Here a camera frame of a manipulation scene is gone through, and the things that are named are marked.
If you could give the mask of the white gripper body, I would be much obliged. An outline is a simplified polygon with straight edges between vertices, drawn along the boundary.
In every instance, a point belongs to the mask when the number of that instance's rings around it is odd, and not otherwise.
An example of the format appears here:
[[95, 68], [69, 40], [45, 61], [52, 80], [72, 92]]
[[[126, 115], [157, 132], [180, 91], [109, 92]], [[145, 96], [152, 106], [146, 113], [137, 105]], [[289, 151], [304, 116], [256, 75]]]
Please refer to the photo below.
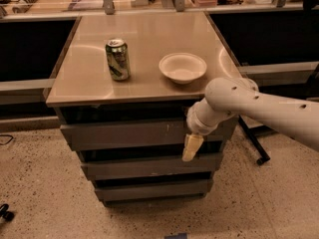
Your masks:
[[216, 111], [206, 99], [202, 99], [188, 109], [186, 124], [192, 133], [209, 135], [217, 129], [221, 122], [232, 117], [233, 113]]

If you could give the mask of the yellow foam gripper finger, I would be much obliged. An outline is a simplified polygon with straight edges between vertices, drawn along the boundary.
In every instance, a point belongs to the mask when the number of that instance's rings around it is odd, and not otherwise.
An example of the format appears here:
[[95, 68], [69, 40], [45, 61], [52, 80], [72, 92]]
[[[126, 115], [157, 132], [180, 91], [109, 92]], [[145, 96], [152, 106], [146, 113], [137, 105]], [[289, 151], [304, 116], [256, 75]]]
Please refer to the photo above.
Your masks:
[[199, 134], [188, 134], [184, 140], [182, 152], [183, 161], [192, 161], [203, 143], [203, 136]]

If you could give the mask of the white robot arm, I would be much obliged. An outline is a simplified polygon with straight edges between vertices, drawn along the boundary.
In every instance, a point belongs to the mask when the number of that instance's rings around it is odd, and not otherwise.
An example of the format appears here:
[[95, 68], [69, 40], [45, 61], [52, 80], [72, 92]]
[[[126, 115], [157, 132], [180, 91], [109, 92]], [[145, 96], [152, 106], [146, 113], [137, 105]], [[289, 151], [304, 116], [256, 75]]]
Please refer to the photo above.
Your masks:
[[256, 84], [244, 78], [215, 78], [204, 98], [186, 115], [190, 133], [185, 137], [182, 159], [191, 161], [203, 138], [234, 116], [245, 116], [319, 150], [319, 103], [263, 94]]

